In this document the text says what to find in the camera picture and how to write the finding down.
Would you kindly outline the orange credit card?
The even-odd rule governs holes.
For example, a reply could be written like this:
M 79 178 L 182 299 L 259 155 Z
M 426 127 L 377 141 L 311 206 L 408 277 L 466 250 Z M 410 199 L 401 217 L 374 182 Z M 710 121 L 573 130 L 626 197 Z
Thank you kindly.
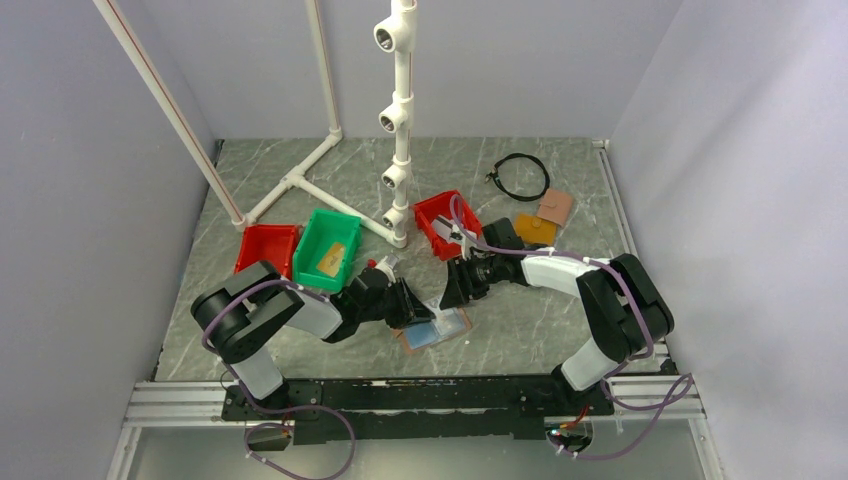
M 342 268 L 346 251 L 347 247 L 343 243 L 334 242 L 316 264 L 316 270 L 323 275 L 335 278 Z

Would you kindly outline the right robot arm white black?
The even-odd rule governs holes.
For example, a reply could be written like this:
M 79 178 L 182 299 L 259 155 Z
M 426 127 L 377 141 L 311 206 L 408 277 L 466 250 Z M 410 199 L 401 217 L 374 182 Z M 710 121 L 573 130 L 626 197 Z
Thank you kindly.
M 549 246 L 526 246 L 507 219 L 487 225 L 483 232 L 484 239 L 478 239 L 452 227 L 449 237 L 461 244 L 462 252 L 448 262 L 439 307 L 464 306 L 504 281 L 578 299 L 590 337 L 552 372 L 556 383 L 551 401 L 560 413 L 578 413 L 605 376 L 639 354 L 650 355 L 654 343 L 673 330 L 670 309 L 636 256 L 595 259 Z

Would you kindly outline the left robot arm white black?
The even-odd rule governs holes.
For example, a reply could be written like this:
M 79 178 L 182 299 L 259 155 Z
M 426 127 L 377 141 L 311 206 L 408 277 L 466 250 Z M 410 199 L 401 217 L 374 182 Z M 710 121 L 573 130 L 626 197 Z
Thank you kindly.
M 203 331 L 203 347 L 249 392 L 248 407 L 261 419 L 272 420 L 286 409 L 288 384 L 267 344 L 283 328 L 338 343 L 363 323 L 383 321 L 401 330 L 434 319 L 434 312 L 395 274 L 394 265 L 393 257 L 385 257 L 325 296 L 262 260 L 198 296 L 190 313 Z

